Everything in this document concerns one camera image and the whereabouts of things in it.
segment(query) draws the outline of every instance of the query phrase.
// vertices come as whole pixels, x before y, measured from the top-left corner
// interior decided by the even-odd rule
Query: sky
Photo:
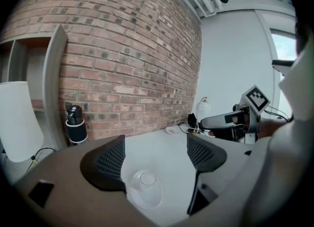
[[[276,34],[272,34],[272,37],[275,42],[278,59],[294,61],[296,59],[295,39]],[[288,117],[292,115],[291,106],[282,91],[280,91],[279,110],[287,114]]]

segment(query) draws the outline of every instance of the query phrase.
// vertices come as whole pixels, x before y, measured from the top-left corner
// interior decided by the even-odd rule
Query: white wall
[[[278,108],[280,76],[271,66],[277,54],[270,30],[260,18],[254,10],[245,10],[202,20],[202,59],[193,112],[204,96],[211,111],[199,114],[199,119],[232,112],[253,85]]]

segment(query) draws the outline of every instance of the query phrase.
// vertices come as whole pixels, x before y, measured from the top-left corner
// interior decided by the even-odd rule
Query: black water bottle
[[[78,105],[67,104],[67,121],[65,122],[70,141],[74,144],[82,144],[87,140],[85,120],[82,108]]]

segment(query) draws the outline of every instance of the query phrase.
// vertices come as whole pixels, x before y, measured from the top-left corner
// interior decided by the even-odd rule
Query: gray bookshelf
[[[45,140],[57,149],[67,146],[59,111],[59,72],[68,40],[61,25],[55,32],[17,36],[0,43],[0,83],[27,81]]]

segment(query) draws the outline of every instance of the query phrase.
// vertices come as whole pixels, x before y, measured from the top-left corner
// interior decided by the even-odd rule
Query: brick wall
[[[200,66],[200,22],[182,0],[21,0],[1,39],[51,32],[69,40],[59,100],[84,109],[89,139],[186,120]]]

